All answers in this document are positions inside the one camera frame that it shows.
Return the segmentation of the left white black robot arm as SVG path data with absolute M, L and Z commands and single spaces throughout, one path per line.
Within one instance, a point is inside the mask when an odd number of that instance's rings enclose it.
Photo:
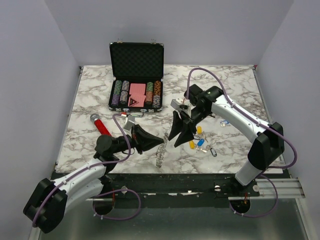
M 116 157 L 117 153 L 130 153 L 135 149 L 142 154 L 163 142 L 162 138 L 146 132 L 138 124 L 131 128 L 130 135 L 100 135 L 96 140 L 93 159 L 63 177 L 42 179 L 27 201 L 23 214 L 32 221 L 34 228 L 44 233 L 51 232 L 60 224 L 65 213 L 81 201 L 95 196 L 104 198 L 110 194 L 111 185 L 102 178 L 121 162 Z

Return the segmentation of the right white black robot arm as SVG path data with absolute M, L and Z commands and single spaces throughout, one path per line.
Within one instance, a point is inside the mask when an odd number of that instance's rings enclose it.
M 247 162 L 235 174 L 230 191 L 241 196 L 248 184 L 264 172 L 284 152 L 283 127 L 279 123 L 264 129 L 265 121 L 253 116 L 244 108 L 236 110 L 236 104 L 228 101 L 223 90 L 213 86 L 202 90 L 196 84 L 190 88 L 188 99 L 173 99 L 173 122 L 168 139 L 176 138 L 174 147 L 194 139 L 197 125 L 211 114 L 218 115 L 237 128 L 252 144 Z

